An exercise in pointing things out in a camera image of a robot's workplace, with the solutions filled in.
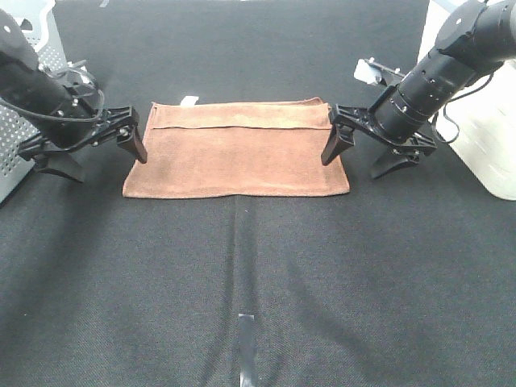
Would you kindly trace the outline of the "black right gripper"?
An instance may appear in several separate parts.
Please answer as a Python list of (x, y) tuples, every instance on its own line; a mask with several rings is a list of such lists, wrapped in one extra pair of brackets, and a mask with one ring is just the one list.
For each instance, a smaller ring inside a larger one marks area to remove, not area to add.
[(428, 135), (416, 131), (406, 140), (390, 139), (374, 114), (367, 108), (334, 105), (328, 114), (331, 132), (321, 154), (321, 161), (328, 166), (337, 156), (355, 146), (354, 131), (365, 133), (372, 139), (384, 144), (392, 152), (380, 156), (372, 165), (372, 179), (383, 177), (399, 169), (418, 165), (419, 156), (429, 156), (437, 149), (435, 141)]

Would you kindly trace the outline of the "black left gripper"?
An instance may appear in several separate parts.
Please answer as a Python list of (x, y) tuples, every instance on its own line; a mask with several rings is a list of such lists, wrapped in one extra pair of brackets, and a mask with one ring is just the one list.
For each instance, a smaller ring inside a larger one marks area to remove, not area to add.
[(85, 181), (84, 169), (68, 154), (87, 145), (115, 139), (119, 148), (146, 164), (148, 153), (138, 132), (139, 116), (132, 106), (100, 112), (92, 122), (50, 121), (39, 133), (19, 144), (17, 153), (25, 160), (35, 158), (35, 171), (75, 182)]

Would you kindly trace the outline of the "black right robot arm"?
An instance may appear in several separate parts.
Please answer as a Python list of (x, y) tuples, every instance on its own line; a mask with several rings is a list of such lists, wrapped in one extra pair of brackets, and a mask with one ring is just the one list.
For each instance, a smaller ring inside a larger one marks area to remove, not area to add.
[(329, 165), (354, 146), (354, 132), (362, 131), (387, 147), (371, 168), (372, 178), (417, 165), (421, 156), (436, 149), (433, 138), (421, 130), (435, 128), (439, 111), (458, 99), (458, 92), (491, 77), (514, 57), (515, 3), (463, 3), (449, 14), (434, 46), (407, 74), (371, 63), (392, 78), (384, 81), (384, 90), (370, 107), (331, 108), (322, 164)]

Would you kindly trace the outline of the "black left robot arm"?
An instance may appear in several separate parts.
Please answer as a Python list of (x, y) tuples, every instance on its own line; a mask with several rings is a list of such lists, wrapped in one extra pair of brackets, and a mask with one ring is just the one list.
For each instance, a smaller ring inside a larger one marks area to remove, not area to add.
[(135, 108), (107, 108), (95, 78), (79, 63), (56, 71), (43, 66), (5, 11), (1, 13), (1, 104), (38, 130), (17, 150), (24, 160), (34, 161), (38, 173), (82, 182), (85, 171), (72, 153), (111, 139), (140, 163), (148, 159)]

